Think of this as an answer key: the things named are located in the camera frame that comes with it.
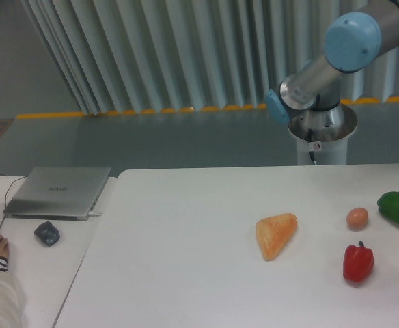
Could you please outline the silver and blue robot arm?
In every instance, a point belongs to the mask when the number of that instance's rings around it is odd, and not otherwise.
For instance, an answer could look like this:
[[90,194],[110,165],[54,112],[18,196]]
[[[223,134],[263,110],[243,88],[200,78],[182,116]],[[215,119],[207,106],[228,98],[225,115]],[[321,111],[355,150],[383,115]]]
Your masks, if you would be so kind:
[[306,111],[339,106],[342,75],[359,72],[399,47],[399,1],[373,1],[337,18],[328,27],[320,54],[265,95],[266,108],[287,124]]

